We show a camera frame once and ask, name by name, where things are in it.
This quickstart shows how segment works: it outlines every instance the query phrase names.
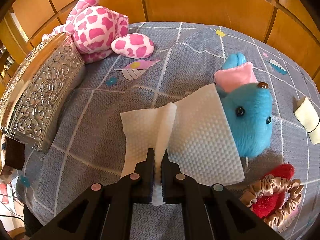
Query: bed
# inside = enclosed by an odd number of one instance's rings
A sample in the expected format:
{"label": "bed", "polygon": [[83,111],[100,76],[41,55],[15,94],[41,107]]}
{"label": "bed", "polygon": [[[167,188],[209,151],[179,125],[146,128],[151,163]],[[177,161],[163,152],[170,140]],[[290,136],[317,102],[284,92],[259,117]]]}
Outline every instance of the bed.
{"label": "bed", "polygon": [[[120,113],[184,98],[212,83],[225,58],[239,51],[253,63],[258,81],[269,84],[274,126],[271,147],[249,161],[243,182],[228,188],[240,196],[249,183],[281,163],[291,163],[294,178],[305,187],[300,212],[281,236],[300,239],[320,212],[320,146],[311,144],[293,114],[295,101],[307,96],[320,115],[320,96],[310,76],[276,49],[220,26],[149,22],[132,24],[130,32],[150,37],[156,50],[149,59],[160,61],[132,80],[119,69],[134,59],[112,54],[87,65],[83,82],[63,106],[49,152],[25,148],[17,192],[28,208],[44,225],[91,184],[118,181],[125,153]],[[270,59],[288,73],[274,69]],[[130,238],[184,239],[181,207],[136,204]]]}

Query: embossed plastic box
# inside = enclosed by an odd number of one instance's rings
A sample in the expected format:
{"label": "embossed plastic box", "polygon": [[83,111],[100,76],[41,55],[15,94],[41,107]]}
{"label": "embossed plastic box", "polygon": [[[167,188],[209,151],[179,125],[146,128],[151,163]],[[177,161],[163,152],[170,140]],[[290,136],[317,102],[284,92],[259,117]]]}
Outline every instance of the embossed plastic box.
{"label": "embossed plastic box", "polygon": [[61,107],[83,74],[84,61],[70,35],[60,33],[41,42],[21,63],[0,100],[2,133],[47,152]]}

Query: giraffe print plush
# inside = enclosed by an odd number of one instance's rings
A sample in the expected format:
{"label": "giraffe print plush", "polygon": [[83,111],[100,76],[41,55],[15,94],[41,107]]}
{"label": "giraffe print plush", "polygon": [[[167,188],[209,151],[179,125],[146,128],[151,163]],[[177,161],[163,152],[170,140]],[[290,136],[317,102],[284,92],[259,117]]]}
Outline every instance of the giraffe print plush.
{"label": "giraffe print plush", "polygon": [[126,15],[98,5],[99,0],[79,0],[66,24],[57,26],[42,41],[58,33],[69,33],[86,63],[108,57],[112,51],[131,58],[147,58],[153,42],[144,34],[129,32]]}

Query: toy eye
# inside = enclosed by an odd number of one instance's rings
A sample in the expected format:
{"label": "toy eye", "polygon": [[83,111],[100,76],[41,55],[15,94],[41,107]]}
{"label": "toy eye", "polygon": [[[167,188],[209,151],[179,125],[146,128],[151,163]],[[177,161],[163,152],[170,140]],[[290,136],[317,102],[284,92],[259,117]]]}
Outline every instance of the toy eye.
{"label": "toy eye", "polygon": [[238,106],[238,107],[236,108],[236,115],[237,115],[237,116],[243,116],[243,115],[244,115],[244,109],[243,109],[242,106]]}
{"label": "toy eye", "polygon": [[266,123],[271,123],[271,116],[267,118]]}

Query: brown nose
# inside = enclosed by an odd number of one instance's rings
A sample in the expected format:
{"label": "brown nose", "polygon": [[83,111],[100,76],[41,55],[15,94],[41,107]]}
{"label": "brown nose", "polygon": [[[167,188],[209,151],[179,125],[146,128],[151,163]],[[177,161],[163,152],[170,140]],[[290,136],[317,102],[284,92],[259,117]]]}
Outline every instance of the brown nose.
{"label": "brown nose", "polygon": [[265,83],[265,82],[259,82],[259,83],[258,83],[258,87],[259,87],[259,88],[269,88],[268,84]]}

